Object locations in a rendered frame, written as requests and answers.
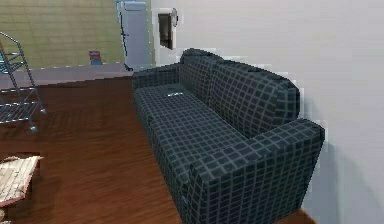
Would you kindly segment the dark framed wall picture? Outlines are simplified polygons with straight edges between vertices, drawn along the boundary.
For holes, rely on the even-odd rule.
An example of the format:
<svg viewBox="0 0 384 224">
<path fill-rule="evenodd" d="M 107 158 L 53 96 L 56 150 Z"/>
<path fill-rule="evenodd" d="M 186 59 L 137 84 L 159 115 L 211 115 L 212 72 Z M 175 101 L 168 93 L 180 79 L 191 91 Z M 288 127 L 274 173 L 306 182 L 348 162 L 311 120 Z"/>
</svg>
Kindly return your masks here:
<svg viewBox="0 0 384 224">
<path fill-rule="evenodd" d="M 172 17 L 170 14 L 158 15 L 160 45 L 170 50 L 173 49 Z"/>
</svg>

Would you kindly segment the grey fridge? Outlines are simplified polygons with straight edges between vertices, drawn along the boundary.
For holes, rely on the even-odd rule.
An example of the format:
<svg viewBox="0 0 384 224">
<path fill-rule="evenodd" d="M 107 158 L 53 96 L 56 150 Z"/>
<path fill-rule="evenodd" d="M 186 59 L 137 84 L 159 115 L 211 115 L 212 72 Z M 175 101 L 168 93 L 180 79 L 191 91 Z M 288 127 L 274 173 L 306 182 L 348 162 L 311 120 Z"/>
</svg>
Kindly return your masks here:
<svg viewBox="0 0 384 224">
<path fill-rule="evenodd" d="M 146 3 L 118 1 L 116 6 L 125 68 L 128 71 L 149 69 L 152 56 Z"/>
</svg>

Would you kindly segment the dark checked sofa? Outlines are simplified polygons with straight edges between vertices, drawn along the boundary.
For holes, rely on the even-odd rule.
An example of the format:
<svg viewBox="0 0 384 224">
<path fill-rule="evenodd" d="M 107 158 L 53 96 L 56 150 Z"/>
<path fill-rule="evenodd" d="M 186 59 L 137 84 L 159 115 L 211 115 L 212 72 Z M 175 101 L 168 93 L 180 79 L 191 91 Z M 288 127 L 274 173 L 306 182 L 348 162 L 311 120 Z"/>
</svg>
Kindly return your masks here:
<svg viewBox="0 0 384 224">
<path fill-rule="evenodd" d="M 300 117 L 289 79 L 190 48 L 134 72 L 132 89 L 183 224 L 275 224 L 301 208 L 325 130 Z"/>
</svg>

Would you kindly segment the red and blue container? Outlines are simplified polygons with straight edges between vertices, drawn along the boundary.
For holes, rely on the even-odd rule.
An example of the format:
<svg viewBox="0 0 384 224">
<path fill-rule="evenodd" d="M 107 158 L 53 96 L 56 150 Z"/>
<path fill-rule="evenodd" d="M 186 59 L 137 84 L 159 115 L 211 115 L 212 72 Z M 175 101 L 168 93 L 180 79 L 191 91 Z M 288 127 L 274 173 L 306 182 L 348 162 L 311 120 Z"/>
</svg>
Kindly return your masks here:
<svg viewBox="0 0 384 224">
<path fill-rule="evenodd" d="M 102 59 L 99 51 L 90 51 L 89 52 L 90 62 L 92 65 L 101 65 Z"/>
</svg>

